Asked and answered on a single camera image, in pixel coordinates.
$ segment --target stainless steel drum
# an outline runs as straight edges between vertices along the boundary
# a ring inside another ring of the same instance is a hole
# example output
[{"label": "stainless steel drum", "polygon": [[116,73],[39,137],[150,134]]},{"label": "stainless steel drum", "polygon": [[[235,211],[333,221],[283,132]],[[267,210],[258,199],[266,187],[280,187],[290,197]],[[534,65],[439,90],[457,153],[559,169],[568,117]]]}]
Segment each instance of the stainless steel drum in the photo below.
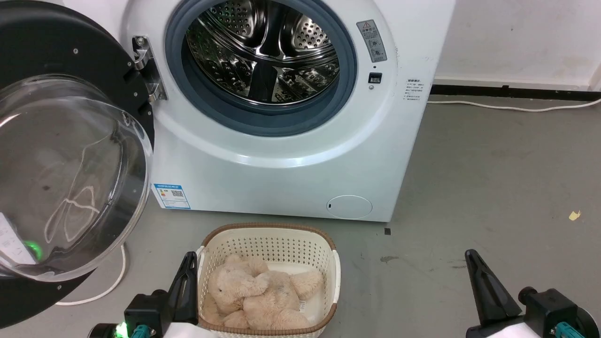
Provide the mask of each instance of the stainless steel drum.
[{"label": "stainless steel drum", "polygon": [[309,17],[275,1],[227,1],[189,27],[188,46],[219,88],[247,102],[292,105],[337,78],[336,51]]}]

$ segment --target brown basket rim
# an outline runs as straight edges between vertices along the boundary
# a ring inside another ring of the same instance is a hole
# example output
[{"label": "brown basket rim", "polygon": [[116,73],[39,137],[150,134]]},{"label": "brown basket rim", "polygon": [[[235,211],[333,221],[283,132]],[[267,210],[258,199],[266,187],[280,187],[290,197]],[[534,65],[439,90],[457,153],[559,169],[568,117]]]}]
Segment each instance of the brown basket rim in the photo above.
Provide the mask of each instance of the brown basket rim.
[{"label": "brown basket rim", "polygon": [[332,250],[336,250],[336,245],[334,244],[334,241],[332,240],[332,238],[330,238],[330,236],[319,229],[313,228],[313,227],[308,227],[308,226],[301,226],[301,225],[297,225],[297,224],[290,224],[290,223],[261,223],[261,222],[256,222],[256,223],[233,223],[233,224],[227,224],[225,226],[220,226],[217,229],[213,230],[211,233],[209,233],[207,235],[207,237],[204,238],[203,241],[203,247],[206,247],[209,242],[211,241],[211,239],[213,239],[215,236],[217,236],[218,233],[227,231],[227,230],[234,230],[234,229],[245,229],[245,228],[279,228],[279,229],[292,229],[292,230],[301,230],[301,231],[309,231],[309,232],[313,232],[316,233],[318,235],[320,235],[321,237],[323,237],[323,239],[326,240],[326,242],[328,242],[328,245],[330,246],[330,249]]},{"label": "brown basket rim", "polygon": [[[332,250],[336,250],[336,245],[334,245],[334,241],[324,231],[321,231],[321,230],[313,228],[313,227],[301,226],[301,225],[289,224],[289,223],[234,223],[234,224],[227,224],[226,226],[218,227],[217,229],[215,229],[214,231],[209,233],[209,235],[207,235],[207,237],[203,241],[203,247],[206,247],[207,244],[209,244],[209,242],[211,241],[211,239],[213,239],[218,233],[221,233],[221,232],[224,232],[227,230],[245,229],[245,228],[280,228],[280,229],[309,231],[309,232],[316,233],[316,234],[320,235],[321,237],[323,237],[323,239],[325,239],[326,242],[328,242],[328,245],[330,246],[330,248]],[[328,312],[328,315],[321,322],[317,323],[316,325],[313,325],[312,327],[308,327],[308,328],[301,328],[301,329],[295,329],[295,330],[251,330],[249,328],[225,327],[225,326],[221,326],[221,325],[214,325],[214,324],[211,324],[211,323],[205,321],[200,316],[200,314],[198,314],[198,324],[207,330],[233,333],[233,334],[246,334],[246,335],[250,335],[250,336],[294,336],[294,335],[299,335],[299,334],[309,334],[309,333],[313,333],[313,332],[317,332],[317,331],[321,330],[334,317],[334,313],[336,312],[337,307],[338,307],[338,304],[333,303],[332,306],[330,307],[330,311]]]}]

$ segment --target white cable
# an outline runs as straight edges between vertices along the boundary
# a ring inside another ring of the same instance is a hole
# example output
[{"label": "white cable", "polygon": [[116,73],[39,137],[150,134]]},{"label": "white cable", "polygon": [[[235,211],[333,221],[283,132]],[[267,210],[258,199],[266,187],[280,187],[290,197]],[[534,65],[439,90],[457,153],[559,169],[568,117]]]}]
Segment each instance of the white cable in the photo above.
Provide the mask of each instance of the white cable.
[{"label": "white cable", "polygon": [[113,285],[111,285],[111,287],[109,287],[106,291],[104,291],[103,293],[101,293],[98,296],[88,298],[86,300],[74,301],[74,302],[58,302],[57,305],[61,305],[61,306],[81,305],[81,304],[93,302],[95,300],[99,300],[102,297],[111,293],[111,291],[113,291],[117,287],[117,285],[119,285],[119,283],[123,279],[123,276],[125,276],[125,267],[126,267],[126,262],[127,262],[126,255],[125,255],[125,243],[121,246],[121,259],[122,259],[121,273],[119,274],[119,277],[117,277],[117,280],[115,280],[115,283],[113,283]]},{"label": "white cable", "polygon": [[600,103],[600,102],[601,102],[601,99],[592,101],[592,102],[588,102],[588,103],[584,103],[582,105],[557,106],[557,107],[542,108],[542,109],[526,109],[526,108],[518,108],[518,107],[489,106],[489,105],[483,105],[481,103],[475,103],[475,102],[470,102],[470,101],[428,101],[428,103],[437,104],[437,105],[455,105],[455,104],[471,105],[471,106],[477,106],[477,107],[482,107],[482,108],[517,110],[517,111],[527,111],[527,112],[543,112],[543,111],[551,111],[551,110],[558,110],[558,109],[584,108],[584,107],[596,105],[597,103]]}]

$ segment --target teddy bear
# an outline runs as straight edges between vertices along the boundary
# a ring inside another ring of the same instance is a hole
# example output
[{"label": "teddy bear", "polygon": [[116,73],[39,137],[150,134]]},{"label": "teddy bear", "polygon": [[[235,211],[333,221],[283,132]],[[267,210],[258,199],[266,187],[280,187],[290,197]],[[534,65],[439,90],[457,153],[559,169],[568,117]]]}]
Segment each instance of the teddy bear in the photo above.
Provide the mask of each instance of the teddy bear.
[{"label": "teddy bear", "polygon": [[268,277],[257,277],[267,270],[267,264],[260,258],[243,260],[235,254],[228,256],[209,276],[209,292],[203,306],[205,320],[215,325],[248,328],[242,302],[245,297],[261,295],[267,290]]},{"label": "teddy bear", "polygon": [[311,324],[299,300],[311,298],[323,284],[317,270],[289,275],[268,271],[256,257],[226,258],[209,276],[202,315],[214,325],[254,330],[289,330]]},{"label": "teddy bear", "polygon": [[243,311],[248,325],[254,330],[292,330],[311,326],[299,311],[299,300],[308,300],[323,284],[323,276],[317,270],[289,275],[280,271],[268,271],[259,278],[269,281],[263,294],[246,297]]}]

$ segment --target instruction label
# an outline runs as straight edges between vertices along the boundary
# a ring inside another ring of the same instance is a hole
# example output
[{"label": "instruction label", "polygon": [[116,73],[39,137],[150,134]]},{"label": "instruction label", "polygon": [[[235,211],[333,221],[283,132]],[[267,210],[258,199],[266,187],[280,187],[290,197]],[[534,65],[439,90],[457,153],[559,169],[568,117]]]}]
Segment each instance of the instruction label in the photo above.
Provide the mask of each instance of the instruction label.
[{"label": "instruction label", "polygon": [[357,27],[359,28],[361,35],[363,35],[363,40],[365,40],[365,45],[371,56],[371,62],[375,63],[388,60],[384,44],[382,43],[382,37],[380,36],[380,31],[378,31],[375,21],[359,21],[357,22]]},{"label": "instruction label", "polygon": [[407,79],[405,82],[405,92],[403,93],[404,101],[419,101],[426,93],[426,85],[415,78]]},{"label": "instruction label", "polygon": [[0,251],[14,263],[35,264],[35,259],[2,212],[0,212]]},{"label": "instruction label", "polygon": [[154,184],[165,209],[190,209],[190,204],[181,185]]}]

